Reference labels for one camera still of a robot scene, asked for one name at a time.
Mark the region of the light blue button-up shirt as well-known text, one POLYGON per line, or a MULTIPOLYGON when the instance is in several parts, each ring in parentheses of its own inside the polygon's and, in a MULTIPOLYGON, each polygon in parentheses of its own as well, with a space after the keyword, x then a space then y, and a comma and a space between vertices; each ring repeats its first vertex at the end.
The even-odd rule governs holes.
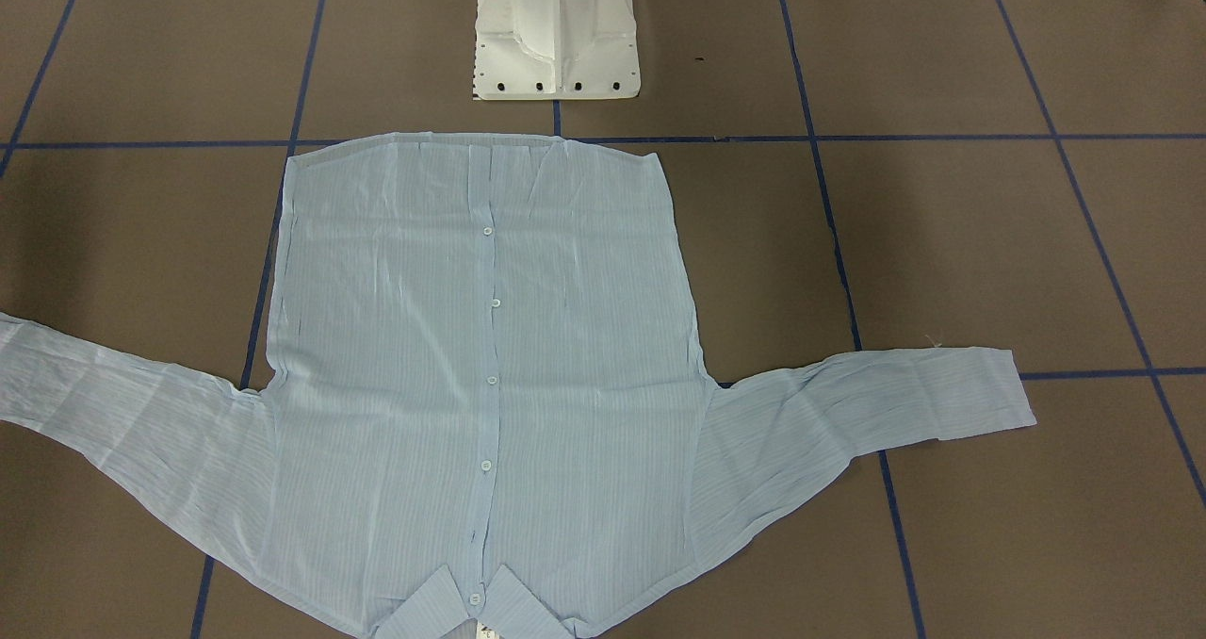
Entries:
POLYGON ((590 638, 862 455, 1034 426, 1013 354, 722 386, 658 158, 381 134, 289 158, 267 388, 2 317, 2 420, 358 638, 590 638))

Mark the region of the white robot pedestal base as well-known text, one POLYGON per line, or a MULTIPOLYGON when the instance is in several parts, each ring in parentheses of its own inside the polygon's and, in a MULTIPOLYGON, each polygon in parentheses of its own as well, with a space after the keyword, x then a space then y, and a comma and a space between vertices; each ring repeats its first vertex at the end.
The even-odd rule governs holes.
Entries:
POLYGON ((642 92, 633 0, 478 0, 478 101, 615 101, 642 92))

